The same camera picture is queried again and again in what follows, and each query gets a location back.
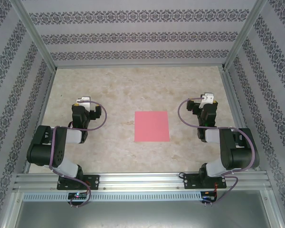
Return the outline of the pink paper sheet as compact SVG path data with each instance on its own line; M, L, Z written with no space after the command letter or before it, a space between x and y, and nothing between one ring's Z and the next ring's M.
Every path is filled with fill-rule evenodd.
M169 142L167 111L137 111L134 115L135 142Z

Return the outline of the grey metal sheet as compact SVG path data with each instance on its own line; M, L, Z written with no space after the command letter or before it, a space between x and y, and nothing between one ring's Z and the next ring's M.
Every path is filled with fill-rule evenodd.
M100 201L73 209L50 193L12 194L2 228L285 228L270 190L233 191L204 206L190 199Z

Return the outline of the aluminium side rail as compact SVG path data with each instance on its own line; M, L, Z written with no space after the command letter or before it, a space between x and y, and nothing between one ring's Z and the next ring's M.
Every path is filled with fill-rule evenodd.
M34 128L34 131L32 133L32 139L31 139L29 144L31 144L31 142L33 141L33 138L34 138L34 135L35 135L35 132L36 132L38 126L42 124L56 72L57 72L57 69L55 71L53 71L53 73L51 74L51 76L49 78L49 81L48 81L48 84L46 87L46 91L45 91L44 97L42 99L40 111L38 113L38 120L35 124L35 128ZM24 163L22 173L29 173L29 169L30 169L30 163L27 161L27 152L26 152L25 153L25 163Z
M230 76L228 72L224 70L223 65L219 66L219 72L221 76L221 80L224 86L224 90L227 96L228 104L232 113L232 117L237 128L246 127L246 123L244 117L242 115L240 105L237 99L237 95L235 93L233 84L231 82Z

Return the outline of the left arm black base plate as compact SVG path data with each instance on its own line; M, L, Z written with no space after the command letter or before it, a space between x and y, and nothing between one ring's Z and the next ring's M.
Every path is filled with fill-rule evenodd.
M99 175L83 175L80 180L87 184L91 190L98 190ZM87 190L87 187L75 180L59 177L57 183L58 190Z

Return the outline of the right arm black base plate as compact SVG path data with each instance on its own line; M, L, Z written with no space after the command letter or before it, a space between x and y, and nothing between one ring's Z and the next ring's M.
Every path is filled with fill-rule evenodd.
M185 189L225 189L227 187L226 182L222 177L209 177L197 173L188 174L183 176Z

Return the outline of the aluminium back rail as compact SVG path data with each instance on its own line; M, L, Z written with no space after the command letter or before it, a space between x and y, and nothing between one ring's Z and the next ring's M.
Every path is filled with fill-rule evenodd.
M57 66L57 69L82 69L82 68L148 68L148 67L218 67L223 69L223 64L121 64L121 65L66 65Z

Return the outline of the aluminium frame post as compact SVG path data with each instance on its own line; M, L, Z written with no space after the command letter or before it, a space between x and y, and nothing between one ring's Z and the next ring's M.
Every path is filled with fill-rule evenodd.
M56 72L57 66L48 51L42 37L40 36L38 30L36 29L29 13L25 9L21 0L10 0L14 10L16 11L18 17L24 24L27 32L29 33L31 39L35 43L36 47L38 48L39 52L41 53L45 63L50 68L52 72Z
M263 7L268 2L268 0L256 0L254 6L252 7L242 29L240 30L231 50L229 51L226 61L224 63L224 71L227 71L234 58L239 52L239 49L241 48L242 44L244 43L246 37L248 36L249 32L251 31L253 24L255 23L256 19L258 18L259 14L261 13Z

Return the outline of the aluminium mounting rail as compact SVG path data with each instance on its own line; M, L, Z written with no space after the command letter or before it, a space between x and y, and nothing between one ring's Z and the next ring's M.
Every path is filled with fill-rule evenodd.
M185 191L176 172L163 173L100 173L98 191L153 192ZM245 171L235 174L238 183L233 190L272 190L266 171ZM53 173L18 174L13 192L57 192L58 175Z

